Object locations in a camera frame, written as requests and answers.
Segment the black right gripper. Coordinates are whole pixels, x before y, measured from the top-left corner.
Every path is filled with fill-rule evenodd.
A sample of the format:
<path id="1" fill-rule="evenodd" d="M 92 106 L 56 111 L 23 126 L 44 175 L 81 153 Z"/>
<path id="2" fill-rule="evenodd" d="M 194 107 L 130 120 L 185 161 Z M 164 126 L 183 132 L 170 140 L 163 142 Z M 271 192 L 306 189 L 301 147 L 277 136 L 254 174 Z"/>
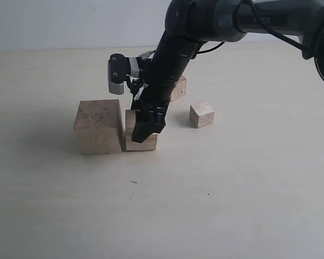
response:
<path id="1" fill-rule="evenodd" d="M 172 58 L 137 58 L 139 77 L 132 82 L 135 111 L 132 141 L 143 143 L 166 126 L 170 95 L 178 81 L 178 62 Z"/>

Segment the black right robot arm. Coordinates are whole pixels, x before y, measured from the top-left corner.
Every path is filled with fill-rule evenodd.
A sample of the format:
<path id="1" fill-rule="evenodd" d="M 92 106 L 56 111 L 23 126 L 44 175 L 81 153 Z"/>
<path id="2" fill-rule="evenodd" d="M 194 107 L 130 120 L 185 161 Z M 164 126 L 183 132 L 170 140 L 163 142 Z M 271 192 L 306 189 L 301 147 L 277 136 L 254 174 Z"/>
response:
<path id="1" fill-rule="evenodd" d="M 314 59 L 324 81 L 324 1 L 172 1 L 158 46 L 139 57 L 132 140 L 141 143 L 163 130 L 170 95 L 204 44 L 234 43 L 248 33 L 267 33 L 299 49 Z"/>

